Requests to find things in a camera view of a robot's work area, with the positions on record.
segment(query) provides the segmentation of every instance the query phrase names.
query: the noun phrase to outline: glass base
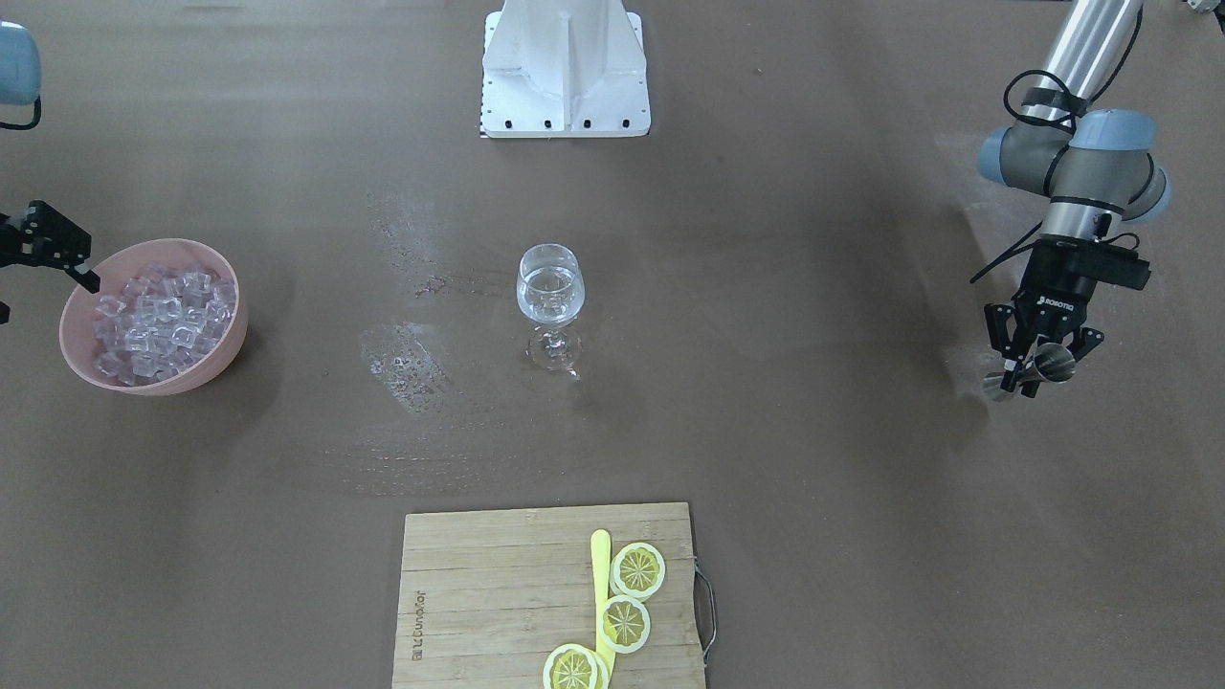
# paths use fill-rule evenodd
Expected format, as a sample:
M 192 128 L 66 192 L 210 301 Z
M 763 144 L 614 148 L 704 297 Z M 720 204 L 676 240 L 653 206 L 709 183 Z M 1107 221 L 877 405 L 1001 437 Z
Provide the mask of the glass base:
M 528 340 L 528 358 L 545 370 L 573 371 L 583 351 L 578 333 L 571 327 L 538 327 Z

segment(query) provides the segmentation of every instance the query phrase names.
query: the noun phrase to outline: yellow knife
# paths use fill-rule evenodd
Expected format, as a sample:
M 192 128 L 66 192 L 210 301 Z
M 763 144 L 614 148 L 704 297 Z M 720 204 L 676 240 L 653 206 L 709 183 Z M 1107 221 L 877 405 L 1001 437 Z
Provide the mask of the yellow knife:
M 592 532 L 592 579 L 595 584 L 595 655 L 609 666 L 609 678 L 612 676 L 612 663 L 616 651 L 609 647 L 600 635 L 600 611 L 609 601 L 609 570 L 612 566 L 612 538 L 608 531 L 599 528 Z

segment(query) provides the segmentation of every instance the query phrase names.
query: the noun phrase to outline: pink bowl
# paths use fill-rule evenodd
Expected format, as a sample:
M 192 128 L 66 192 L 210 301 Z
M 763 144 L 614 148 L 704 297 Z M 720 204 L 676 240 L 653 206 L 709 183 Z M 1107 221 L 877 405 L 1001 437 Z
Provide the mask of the pink bowl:
M 217 347 L 208 353 L 196 365 L 180 373 L 179 375 L 138 387 L 126 385 L 114 385 L 93 368 L 93 360 L 103 352 L 102 342 L 93 335 L 94 310 L 98 298 L 103 294 L 119 294 L 127 281 L 135 277 L 149 261 L 157 261 L 173 268 L 183 268 L 191 264 L 200 264 L 206 268 L 212 268 L 218 277 L 233 280 L 238 292 L 238 303 L 234 306 L 234 321 L 225 330 L 225 335 L 217 342 Z M 154 239 L 135 246 L 129 246 L 93 268 L 102 278 L 102 292 L 89 294 L 82 287 L 72 291 L 69 303 L 64 306 L 64 315 L 60 316 L 60 351 L 64 352 L 64 360 L 76 371 L 77 375 L 107 390 L 126 392 L 129 395 L 175 395 L 185 392 L 208 383 L 217 378 L 225 367 L 234 360 L 238 351 L 246 338 L 246 302 L 243 300 L 243 288 L 229 261 L 217 251 L 190 239 Z

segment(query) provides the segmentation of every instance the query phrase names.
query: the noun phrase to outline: light blue joint cap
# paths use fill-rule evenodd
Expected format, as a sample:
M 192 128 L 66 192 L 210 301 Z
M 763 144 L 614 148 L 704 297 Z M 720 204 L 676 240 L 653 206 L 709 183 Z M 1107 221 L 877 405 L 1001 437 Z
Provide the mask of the light blue joint cap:
M 982 142 L 982 148 L 979 150 L 979 174 L 1005 186 L 1008 186 L 1008 183 L 1003 180 L 1003 167 L 1000 158 L 1003 156 L 1003 137 L 1009 129 L 1012 128 L 1001 126 L 992 131 L 991 136 Z
M 21 25 L 0 21 L 0 103 L 29 105 L 42 85 L 34 37 Z
M 1170 197 L 1174 195 L 1174 184 L 1170 183 L 1170 175 L 1165 173 L 1165 168 L 1158 168 L 1158 170 L 1160 170 L 1161 177 L 1165 178 L 1165 190 L 1161 191 L 1161 197 L 1156 200 L 1156 204 L 1153 204 L 1152 208 L 1144 211 L 1144 215 L 1136 216 L 1129 221 L 1123 221 L 1125 223 L 1144 224 L 1152 221 L 1153 218 L 1160 216 L 1161 211 L 1164 211 L 1170 205 Z
M 1068 143 L 1089 151 L 1148 151 L 1156 139 L 1156 123 L 1136 110 L 1094 110 L 1080 118 Z

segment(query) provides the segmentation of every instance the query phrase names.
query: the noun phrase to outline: metal handle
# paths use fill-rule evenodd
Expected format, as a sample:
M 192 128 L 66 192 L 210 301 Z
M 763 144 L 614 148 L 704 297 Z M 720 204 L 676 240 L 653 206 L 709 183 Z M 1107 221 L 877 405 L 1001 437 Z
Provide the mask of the metal handle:
M 714 641 L 719 638 L 719 613 L 715 608 L 714 586 L 706 576 L 706 573 L 702 571 L 702 563 L 698 561 L 697 557 L 693 558 L 693 574 L 706 586 L 707 604 L 710 607 L 710 639 L 702 644 L 702 664 L 708 666 L 710 664 L 710 651 L 714 649 Z M 698 640 L 701 641 L 701 639 L 702 634 L 698 631 Z

